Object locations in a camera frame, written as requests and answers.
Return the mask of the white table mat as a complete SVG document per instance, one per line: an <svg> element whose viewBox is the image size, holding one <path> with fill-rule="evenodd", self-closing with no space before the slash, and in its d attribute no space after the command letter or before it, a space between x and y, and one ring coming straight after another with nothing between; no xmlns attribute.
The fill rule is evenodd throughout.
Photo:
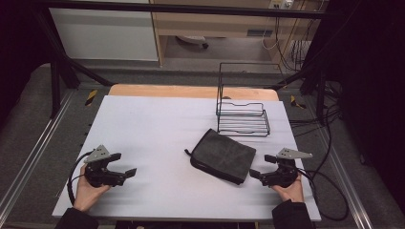
<svg viewBox="0 0 405 229"><path fill-rule="evenodd" d="M91 208L99 219L267 221L280 199L252 177L241 185L194 168L189 152L219 121L215 98L103 98L82 150L119 153L110 170L136 169Z"/></svg>

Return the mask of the dark grey fabric pouch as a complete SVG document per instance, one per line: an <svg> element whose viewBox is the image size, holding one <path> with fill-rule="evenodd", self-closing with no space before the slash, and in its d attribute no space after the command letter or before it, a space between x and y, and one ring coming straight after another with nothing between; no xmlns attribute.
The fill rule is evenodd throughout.
<svg viewBox="0 0 405 229"><path fill-rule="evenodd" d="M236 185L245 182L256 155L254 148L212 129L205 132L192 151L184 151L193 167Z"/></svg>

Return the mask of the white cabinet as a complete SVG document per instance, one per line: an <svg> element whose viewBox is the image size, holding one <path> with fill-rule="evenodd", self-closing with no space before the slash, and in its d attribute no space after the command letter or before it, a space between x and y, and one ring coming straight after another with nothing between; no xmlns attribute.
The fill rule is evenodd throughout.
<svg viewBox="0 0 405 229"><path fill-rule="evenodd" d="M157 61L150 12L50 9L65 52L75 59Z"/></svg>

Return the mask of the wooden table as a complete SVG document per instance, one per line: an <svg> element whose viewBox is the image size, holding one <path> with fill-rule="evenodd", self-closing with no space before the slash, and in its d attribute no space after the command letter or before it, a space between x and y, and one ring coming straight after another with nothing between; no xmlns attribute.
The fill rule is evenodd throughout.
<svg viewBox="0 0 405 229"><path fill-rule="evenodd" d="M217 92L217 87L205 86L116 84L111 87L108 95L216 98ZM278 94L270 89L228 87L224 88L223 96L240 100L279 100Z"/></svg>

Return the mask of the light wooden desk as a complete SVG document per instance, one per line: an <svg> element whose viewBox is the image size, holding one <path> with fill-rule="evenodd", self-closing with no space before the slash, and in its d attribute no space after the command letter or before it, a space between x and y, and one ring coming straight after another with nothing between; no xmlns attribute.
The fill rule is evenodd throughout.
<svg viewBox="0 0 405 229"><path fill-rule="evenodd" d="M269 0L149 0L152 4L216 6L275 10ZM323 11L328 0L294 0L290 10ZM266 18L256 16L188 13L152 14L158 36L205 36L260 38L270 59L280 64L294 41L310 41L317 30L316 19Z"/></svg>

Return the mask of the person's left hand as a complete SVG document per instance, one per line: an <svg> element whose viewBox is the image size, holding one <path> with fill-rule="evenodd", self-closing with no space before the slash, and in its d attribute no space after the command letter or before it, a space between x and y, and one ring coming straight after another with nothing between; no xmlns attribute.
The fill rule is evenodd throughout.
<svg viewBox="0 0 405 229"><path fill-rule="evenodd" d="M78 179L76 187L76 196L74 208L81 212L88 212L101 198L101 196L110 190L109 185L93 187L84 176L86 164L80 168L81 177Z"/></svg>

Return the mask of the black metal frame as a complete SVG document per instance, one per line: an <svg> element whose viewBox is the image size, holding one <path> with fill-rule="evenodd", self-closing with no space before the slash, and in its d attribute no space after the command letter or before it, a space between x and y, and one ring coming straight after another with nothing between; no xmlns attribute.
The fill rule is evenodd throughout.
<svg viewBox="0 0 405 229"><path fill-rule="evenodd" d="M148 3L123 3L106 1L75 1L75 0L32 0L30 10L38 27L45 34L49 43L48 53L51 56L52 66L52 89L53 89L53 112L55 116L60 106L58 102L59 88L57 86L59 76L65 81L68 88L76 89L80 82L74 72L78 70L103 86L113 86L114 82L102 78L86 67L74 61L65 53L62 43L58 38L58 32L54 31L44 16L44 10L69 9L69 10L109 10L109 11L135 11L135 12L158 12L158 13L188 13L208 15L235 15L235 16L256 16L275 18L303 18L337 20L340 17L336 12L304 11L304 10L265 10L253 8L216 7L216 6L192 6L173 4L148 4Z"/></svg>

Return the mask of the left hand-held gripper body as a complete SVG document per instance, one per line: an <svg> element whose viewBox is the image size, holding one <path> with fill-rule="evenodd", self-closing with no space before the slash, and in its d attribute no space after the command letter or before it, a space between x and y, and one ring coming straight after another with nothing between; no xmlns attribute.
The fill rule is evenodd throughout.
<svg viewBox="0 0 405 229"><path fill-rule="evenodd" d="M93 149L85 159L86 169L84 176L93 187L102 185L122 186L126 177L124 173L110 171L107 166L110 162L109 151L104 145Z"/></svg>

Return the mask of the white power strip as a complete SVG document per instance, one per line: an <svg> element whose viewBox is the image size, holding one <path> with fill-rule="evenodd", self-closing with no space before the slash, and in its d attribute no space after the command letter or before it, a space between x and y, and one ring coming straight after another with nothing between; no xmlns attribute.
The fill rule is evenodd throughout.
<svg viewBox="0 0 405 229"><path fill-rule="evenodd" d="M289 10L294 0L269 0L268 7L276 10Z"/></svg>

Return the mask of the person's right hand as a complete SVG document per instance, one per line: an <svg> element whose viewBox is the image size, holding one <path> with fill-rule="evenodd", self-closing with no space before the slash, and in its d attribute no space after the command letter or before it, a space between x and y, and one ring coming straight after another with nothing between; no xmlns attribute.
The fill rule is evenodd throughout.
<svg viewBox="0 0 405 229"><path fill-rule="evenodd" d="M281 198L282 201L291 200L292 202L304 202L304 193L302 185L302 176L299 175L289 187L282 187L279 185L273 185L271 187Z"/></svg>

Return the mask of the office chair base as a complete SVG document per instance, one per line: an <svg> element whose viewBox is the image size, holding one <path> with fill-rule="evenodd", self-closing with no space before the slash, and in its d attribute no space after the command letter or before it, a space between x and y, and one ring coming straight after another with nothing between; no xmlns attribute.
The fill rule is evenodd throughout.
<svg viewBox="0 0 405 229"><path fill-rule="evenodd" d="M201 45L204 49L207 49L209 45L206 42L206 39L203 36L181 36L179 35L178 38L186 43Z"/></svg>

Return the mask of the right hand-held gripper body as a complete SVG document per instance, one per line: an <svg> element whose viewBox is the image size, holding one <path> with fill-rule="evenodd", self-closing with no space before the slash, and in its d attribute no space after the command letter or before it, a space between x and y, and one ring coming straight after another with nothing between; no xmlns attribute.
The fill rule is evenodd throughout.
<svg viewBox="0 0 405 229"><path fill-rule="evenodd" d="M279 185L284 188L298 177L298 168L295 160L302 158L312 158L312 154L283 148L277 155L278 168L275 172L261 174L260 181L263 186Z"/></svg>

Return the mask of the yellow black tape marker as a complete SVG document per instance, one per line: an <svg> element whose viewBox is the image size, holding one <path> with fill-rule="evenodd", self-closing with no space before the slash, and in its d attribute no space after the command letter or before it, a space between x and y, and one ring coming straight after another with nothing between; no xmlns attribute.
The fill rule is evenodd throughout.
<svg viewBox="0 0 405 229"><path fill-rule="evenodd" d="M89 95L88 95L88 97L86 99L85 106L91 106L91 104L93 103L94 98L96 97L96 94L97 94L97 90L91 90L90 91L90 93L89 93Z"/></svg>
<svg viewBox="0 0 405 229"><path fill-rule="evenodd" d="M300 109L307 108L307 106L305 104L298 103L294 95L290 96L290 105L291 105L291 107L297 107Z"/></svg>

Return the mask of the aluminium floor rail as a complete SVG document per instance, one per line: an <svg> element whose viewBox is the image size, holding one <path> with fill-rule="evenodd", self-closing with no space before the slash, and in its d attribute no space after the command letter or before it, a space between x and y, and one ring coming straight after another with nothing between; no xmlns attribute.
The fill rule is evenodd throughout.
<svg viewBox="0 0 405 229"><path fill-rule="evenodd" d="M329 162L337 179L339 190L347 201L348 208L358 229L373 229L373 224L367 211L362 204L360 197L352 183L352 180L339 158L335 147L332 144L332 133L329 124L319 126L319 136L326 149L325 159Z"/></svg>
<svg viewBox="0 0 405 229"><path fill-rule="evenodd" d="M11 187L8 189L5 196L0 201L0 225L4 224L7 217L9 216L15 202L21 195L26 183L28 182L36 164L42 157L42 154L46 150L53 133L57 129L62 117L68 110L72 97L75 95L75 90L68 90L60 102L60 110L56 113L55 117L51 118L41 136L36 141L28 158L25 160L22 168L18 172L16 178L14 179Z"/></svg>

